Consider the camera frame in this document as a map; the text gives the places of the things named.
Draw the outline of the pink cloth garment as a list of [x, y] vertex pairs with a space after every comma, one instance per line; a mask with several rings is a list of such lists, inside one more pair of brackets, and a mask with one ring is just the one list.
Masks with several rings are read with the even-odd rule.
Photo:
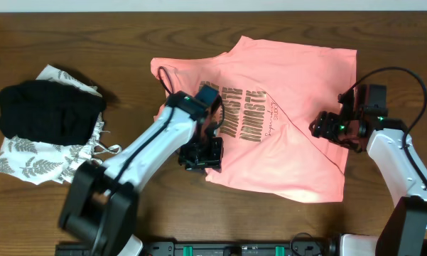
[[212, 58], [151, 61], [173, 91], [194, 95], [208, 85], [222, 96], [222, 168], [208, 169], [207, 181], [301, 203], [343, 199], [348, 151], [308, 126], [321, 111], [339, 112], [356, 67], [355, 50], [246, 36]]

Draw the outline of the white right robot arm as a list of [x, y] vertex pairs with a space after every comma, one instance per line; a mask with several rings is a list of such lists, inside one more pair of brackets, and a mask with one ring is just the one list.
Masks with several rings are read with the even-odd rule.
[[391, 194], [394, 210], [379, 237], [341, 235], [331, 255], [427, 255], [427, 168], [406, 125], [388, 116], [387, 89], [359, 85], [339, 95], [340, 113], [322, 111], [310, 123], [314, 137], [367, 152]]

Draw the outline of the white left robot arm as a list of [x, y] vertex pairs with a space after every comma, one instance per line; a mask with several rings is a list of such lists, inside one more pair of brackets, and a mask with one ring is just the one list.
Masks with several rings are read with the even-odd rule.
[[221, 170], [223, 140], [212, 119], [221, 106], [219, 91], [208, 85], [194, 96], [172, 93], [159, 118], [125, 150], [100, 165], [81, 164], [59, 218], [79, 243], [57, 245], [56, 255], [140, 255], [139, 195], [164, 162], [178, 153], [187, 170]]

